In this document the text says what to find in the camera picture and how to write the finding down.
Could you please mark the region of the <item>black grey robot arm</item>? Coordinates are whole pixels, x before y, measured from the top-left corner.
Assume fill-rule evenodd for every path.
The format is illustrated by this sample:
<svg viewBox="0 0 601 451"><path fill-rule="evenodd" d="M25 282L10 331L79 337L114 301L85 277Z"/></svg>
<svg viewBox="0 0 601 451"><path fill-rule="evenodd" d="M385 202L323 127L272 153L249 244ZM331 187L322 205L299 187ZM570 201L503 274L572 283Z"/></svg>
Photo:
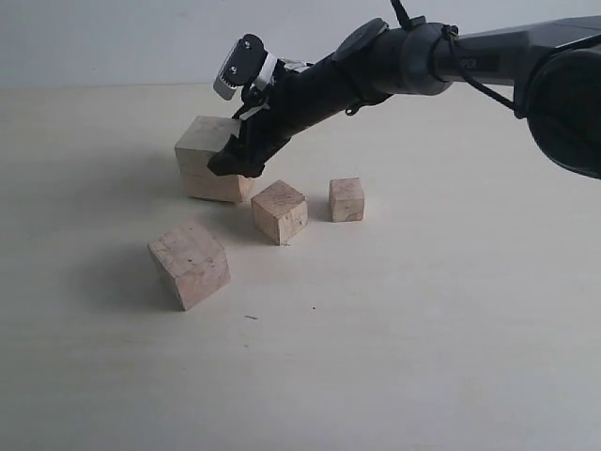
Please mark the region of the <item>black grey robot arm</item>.
<svg viewBox="0 0 601 451"><path fill-rule="evenodd" d="M260 176L290 139L339 113L354 115L394 95L437 96L465 83L528 123L556 165L600 175L600 20L576 17L462 35L422 17L390 27L377 18L314 63L272 55L247 34L214 88L239 93L239 130L208 161L218 176Z"/></svg>

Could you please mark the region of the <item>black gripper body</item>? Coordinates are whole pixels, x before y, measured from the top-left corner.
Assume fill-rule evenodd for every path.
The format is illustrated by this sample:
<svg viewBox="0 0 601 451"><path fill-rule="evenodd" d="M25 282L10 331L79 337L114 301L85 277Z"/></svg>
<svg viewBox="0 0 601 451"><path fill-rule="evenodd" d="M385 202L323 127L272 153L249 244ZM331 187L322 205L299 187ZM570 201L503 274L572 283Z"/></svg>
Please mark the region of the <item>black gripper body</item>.
<svg viewBox="0 0 601 451"><path fill-rule="evenodd" d="M330 58L298 72L279 68L263 92L242 90L239 134L228 140L237 160L268 160L293 136L359 102L360 90Z"/></svg>

